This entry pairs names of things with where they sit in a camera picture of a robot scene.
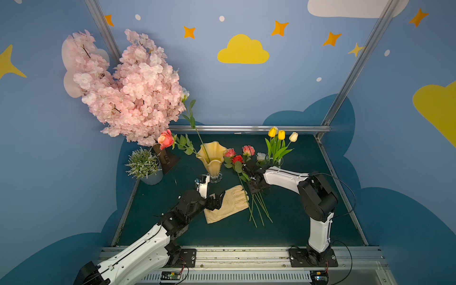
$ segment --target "yellow cloud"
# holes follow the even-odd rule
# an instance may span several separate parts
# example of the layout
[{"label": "yellow cloud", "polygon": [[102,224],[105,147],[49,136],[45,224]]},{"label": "yellow cloud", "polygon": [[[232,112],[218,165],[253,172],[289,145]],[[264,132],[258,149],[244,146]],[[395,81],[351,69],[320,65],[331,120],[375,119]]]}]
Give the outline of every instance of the yellow cloud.
[{"label": "yellow cloud", "polygon": [[217,59],[223,63],[259,64],[269,59],[269,53],[261,42],[239,34],[229,40],[227,48],[218,52]]},{"label": "yellow cloud", "polygon": [[456,81],[447,87],[421,87],[413,95],[413,105],[456,147]]}]

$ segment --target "robotic arm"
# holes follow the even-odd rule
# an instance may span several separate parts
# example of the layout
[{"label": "robotic arm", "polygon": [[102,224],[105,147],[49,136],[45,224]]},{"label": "robotic arm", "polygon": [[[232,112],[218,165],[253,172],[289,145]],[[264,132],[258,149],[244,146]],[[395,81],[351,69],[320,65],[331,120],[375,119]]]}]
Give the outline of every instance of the robotic arm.
[{"label": "robotic arm", "polygon": [[[252,193],[271,185],[290,189],[300,195],[304,209],[311,218],[307,251],[302,253],[295,249],[292,252],[293,249],[290,249],[292,266],[326,267],[327,261],[328,266],[337,266],[337,261],[332,259],[334,252],[329,238],[337,196],[324,176],[270,166],[260,168],[249,162],[244,165],[244,171],[251,179],[248,186]],[[223,194],[207,197],[208,182],[209,176],[199,176],[195,180],[195,189],[187,191],[179,203],[165,213],[144,236],[97,266],[92,262],[84,265],[73,285],[132,285],[152,270],[177,265],[179,262],[194,262],[195,256],[188,261],[179,260],[181,248],[174,240],[187,231],[188,224],[205,208],[220,209]]]}]

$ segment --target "pink cherry blossom tree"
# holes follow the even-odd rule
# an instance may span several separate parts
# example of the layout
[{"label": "pink cherry blossom tree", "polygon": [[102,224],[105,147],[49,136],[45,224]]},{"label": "pink cherry blossom tree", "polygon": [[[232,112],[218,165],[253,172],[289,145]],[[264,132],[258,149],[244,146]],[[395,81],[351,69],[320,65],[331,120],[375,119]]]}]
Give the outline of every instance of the pink cherry blossom tree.
[{"label": "pink cherry blossom tree", "polygon": [[177,121],[186,110],[183,102],[189,93],[166,63],[163,48],[146,34],[128,29],[125,34],[131,46],[113,75],[107,71],[106,60],[93,53],[95,39],[87,30],[68,36],[76,69],[73,79],[84,94],[82,102],[100,122],[108,124],[102,133],[112,137],[122,134],[129,142],[153,146],[170,121]]}]

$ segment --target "glove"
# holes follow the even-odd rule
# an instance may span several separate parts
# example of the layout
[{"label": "glove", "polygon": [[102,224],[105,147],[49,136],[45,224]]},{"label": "glove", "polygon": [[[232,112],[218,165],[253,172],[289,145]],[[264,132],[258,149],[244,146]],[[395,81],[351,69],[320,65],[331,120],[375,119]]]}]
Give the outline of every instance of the glove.
[{"label": "glove", "polygon": [[204,209],[204,215],[206,216],[207,223],[218,222],[221,219],[247,209],[249,207],[248,200],[249,197],[247,196],[247,192],[242,189],[241,185],[237,185],[226,190],[222,206],[219,210],[215,209],[210,211],[208,209]]}]

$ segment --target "green plant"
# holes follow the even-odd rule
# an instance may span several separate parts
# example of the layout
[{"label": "green plant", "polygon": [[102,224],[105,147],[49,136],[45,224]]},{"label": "green plant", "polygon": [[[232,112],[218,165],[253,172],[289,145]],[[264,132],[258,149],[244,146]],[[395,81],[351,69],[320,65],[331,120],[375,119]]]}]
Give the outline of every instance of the green plant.
[{"label": "green plant", "polygon": [[161,169],[158,169],[159,160],[157,155],[153,154],[150,150],[140,148],[133,151],[129,156],[128,164],[130,167],[127,171],[128,175],[133,175],[136,178],[148,178],[149,175],[155,174]]},{"label": "green plant", "polygon": [[[186,98],[184,98],[182,100],[184,105],[185,105],[185,101],[186,101]],[[196,103],[196,99],[193,99],[190,102],[189,107],[187,108],[187,115],[182,114],[182,116],[190,123],[190,128],[197,131],[197,134],[198,134],[198,137],[200,138],[204,153],[206,154],[206,157],[209,160],[210,158],[209,158],[209,155],[207,154],[206,146],[204,145],[202,138],[198,132],[198,129],[195,126],[196,120],[193,117],[193,111],[192,111],[192,108],[195,105],[195,103]],[[192,141],[190,141],[188,139],[187,134],[185,134],[185,137],[183,135],[181,135],[180,137],[178,137],[177,135],[174,135],[174,141],[177,143],[177,148],[180,150],[184,150],[185,154],[187,154],[187,155],[191,155],[192,153],[197,154],[197,152],[195,151],[195,148],[193,147],[193,143],[192,143]]]}]

